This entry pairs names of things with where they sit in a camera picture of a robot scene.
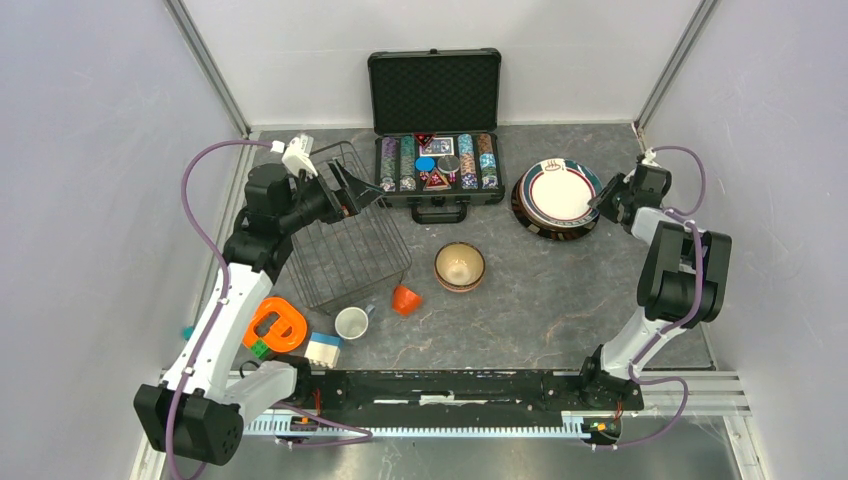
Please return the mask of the white plate teal rim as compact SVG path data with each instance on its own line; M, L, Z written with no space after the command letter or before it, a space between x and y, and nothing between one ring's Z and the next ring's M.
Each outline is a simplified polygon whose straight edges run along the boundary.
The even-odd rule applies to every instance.
M517 184L524 209L537 224L575 228L599 216L588 203L603 188L600 178L574 160L539 161Z

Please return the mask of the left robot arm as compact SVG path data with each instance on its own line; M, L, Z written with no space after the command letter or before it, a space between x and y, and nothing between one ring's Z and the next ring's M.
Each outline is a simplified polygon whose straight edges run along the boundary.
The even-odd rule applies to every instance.
M245 204L223 248L215 288L183 352L156 385L143 384L133 406L151 446L167 455L224 465L245 426L273 404L306 405L313 379L280 361L264 361L236 383L230 369L244 334L293 252L293 237L315 221L359 214L383 191L336 161L332 175L291 173L283 164L253 168Z

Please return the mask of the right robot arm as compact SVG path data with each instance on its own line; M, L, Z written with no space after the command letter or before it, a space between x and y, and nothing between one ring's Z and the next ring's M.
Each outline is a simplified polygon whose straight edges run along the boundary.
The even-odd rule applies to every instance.
M591 408L634 396L646 364L670 340L715 320L723 307L732 239L663 208L671 183L670 171L640 163L628 175L617 174L590 203L648 246L634 314L581 368L577 392Z

